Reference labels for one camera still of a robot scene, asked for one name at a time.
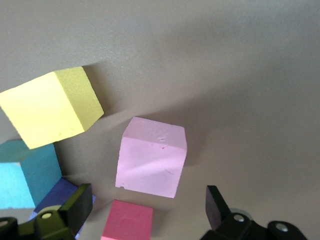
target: pink foam cube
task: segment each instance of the pink foam cube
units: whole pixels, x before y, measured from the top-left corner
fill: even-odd
[[[174,198],[186,155],[183,127],[134,117],[122,136],[115,186]]]
[[[150,240],[153,209],[114,200],[101,240]]]

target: yellow foam cube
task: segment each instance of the yellow foam cube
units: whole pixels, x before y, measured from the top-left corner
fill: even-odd
[[[0,93],[0,107],[30,149],[83,133],[104,114],[81,66]]]

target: teal cube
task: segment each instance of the teal cube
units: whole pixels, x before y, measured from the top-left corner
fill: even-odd
[[[62,177],[55,147],[29,149],[22,140],[0,145],[0,209],[34,208]]]

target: blue cube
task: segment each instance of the blue cube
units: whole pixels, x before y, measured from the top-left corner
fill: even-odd
[[[62,177],[53,144],[29,149],[22,140],[0,145],[0,209],[34,208]]]
[[[29,220],[35,218],[38,213],[45,208],[64,204],[65,201],[67,201],[77,189],[78,187],[76,185],[73,185],[71,182],[61,178],[45,196],[45,198],[39,203],[39,205],[36,206],[34,211],[31,213]],[[95,200],[96,197],[92,195],[92,204],[95,203]],[[78,239],[83,227],[84,226],[82,226],[79,232],[76,234],[75,239]]]

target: light pink cube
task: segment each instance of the light pink cube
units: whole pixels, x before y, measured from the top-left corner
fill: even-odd
[[[183,127],[134,117],[122,136],[115,186],[174,198],[186,155]]]

